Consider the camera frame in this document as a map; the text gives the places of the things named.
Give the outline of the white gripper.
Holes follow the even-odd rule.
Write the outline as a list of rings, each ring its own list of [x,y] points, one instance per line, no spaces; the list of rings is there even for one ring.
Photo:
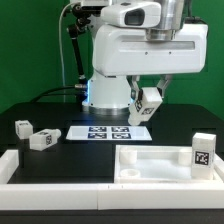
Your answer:
[[[131,98],[137,75],[195,73],[206,59],[208,26],[184,23],[182,2],[120,2],[104,7],[93,45],[93,67],[103,76],[129,76]],[[172,81],[162,75],[161,97]]]

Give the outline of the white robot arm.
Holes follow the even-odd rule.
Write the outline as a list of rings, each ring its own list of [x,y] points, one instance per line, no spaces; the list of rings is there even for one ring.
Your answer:
[[[187,0],[81,0],[93,40],[85,110],[145,116],[174,74],[205,65],[208,25],[185,16]]]

